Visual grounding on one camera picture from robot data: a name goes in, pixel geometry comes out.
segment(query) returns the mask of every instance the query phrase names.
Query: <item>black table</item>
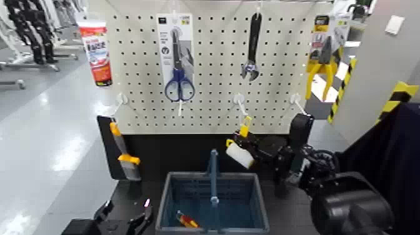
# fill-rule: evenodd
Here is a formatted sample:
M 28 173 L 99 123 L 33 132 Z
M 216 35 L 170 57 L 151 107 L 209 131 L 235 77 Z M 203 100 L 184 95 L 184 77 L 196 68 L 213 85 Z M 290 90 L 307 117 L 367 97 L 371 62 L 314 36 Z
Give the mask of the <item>black table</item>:
M 282 235 L 319 235 L 312 225 L 309 199 L 306 194 L 290 187 L 282 198 L 274 196 L 274 185 L 271 181 L 261 181 L 261 190 L 268 215 L 270 234 Z M 144 181 L 130 183 L 119 181 L 112 195 L 114 209 L 108 219 L 131 219 L 141 214 L 143 203 L 150 198 L 154 207 L 154 218 L 158 215 L 159 204 L 164 182 Z M 155 223 L 144 232 L 154 234 Z

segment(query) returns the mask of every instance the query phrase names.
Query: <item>basket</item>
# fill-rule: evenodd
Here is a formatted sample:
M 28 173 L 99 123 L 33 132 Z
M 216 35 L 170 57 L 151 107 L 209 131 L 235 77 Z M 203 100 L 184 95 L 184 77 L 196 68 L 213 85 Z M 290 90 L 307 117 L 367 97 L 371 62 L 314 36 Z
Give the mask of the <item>basket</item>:
M 267 234 L 259 180 L 252 173 L 218 173 L 212 150 L 207 172 L 169 172 L 156 220 L 156 234 Z M 180 210 L 199 228 L 176 219 Z

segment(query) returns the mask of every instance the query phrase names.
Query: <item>tube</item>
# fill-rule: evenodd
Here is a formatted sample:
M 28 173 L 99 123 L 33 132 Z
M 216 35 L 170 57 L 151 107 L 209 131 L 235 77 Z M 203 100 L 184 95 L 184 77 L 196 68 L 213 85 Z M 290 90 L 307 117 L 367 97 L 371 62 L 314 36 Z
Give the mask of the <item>tube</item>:
M 97 86 L 112 85 L 106 22 L 92 19 L 78 21 L 77 24 L 95 84 Z

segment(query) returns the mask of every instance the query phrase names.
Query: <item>basket handle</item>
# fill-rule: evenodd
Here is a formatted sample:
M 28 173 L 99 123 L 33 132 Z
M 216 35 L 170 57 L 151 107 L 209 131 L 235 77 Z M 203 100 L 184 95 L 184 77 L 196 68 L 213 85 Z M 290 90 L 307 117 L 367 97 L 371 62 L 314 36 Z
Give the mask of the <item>basket handle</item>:
M 216 187 L 217 177 L 219 174 L 217 158 L 218 158 L 218 151 L 213 149 L 211 151 L 210 161 L 207 167 L 207 173 L 210 175 L 210 180 L 211 180 L 210 202 L 211 202 L 211 206 L 213 207 L 214 228 L 217 230 L 217 233 L 221 234 L 222 231 L 220 228 L 220 218 L 219 218 L 219 210 L 218 210 L 219 198 L 218 198 L 218 190 Z

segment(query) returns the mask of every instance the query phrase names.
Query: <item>yellow-handled pliers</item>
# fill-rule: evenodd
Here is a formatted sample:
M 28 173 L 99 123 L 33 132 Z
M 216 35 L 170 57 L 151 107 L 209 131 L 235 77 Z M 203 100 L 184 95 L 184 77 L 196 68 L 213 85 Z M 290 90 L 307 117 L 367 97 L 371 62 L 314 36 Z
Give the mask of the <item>yellow-handled pliers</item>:
M 325 70 L 327 73 L 327 84 L 325 85 L 324 93 L 322 94 L 322 100 L 325 101 L 327 99 L 328 90 L 333 84 L 333 79 L 334 79 L 333 67 L 331 66 L 331 55 L 332 55 L 331 36 L 328 36 L 328 38 L 326 39 L 324 43 L 324 46 L 322 47 L 319 60 L 314 65 L 311 72 L 309 73 L 309 77 L 307 78 L 306 96 L 305 96 L 306 99 L 309 99 L 311 97 L 312 81 L 314 79 L 315 74 L 317 74 L 318 71 L 321 70 L 323 66 L 325 66 Z

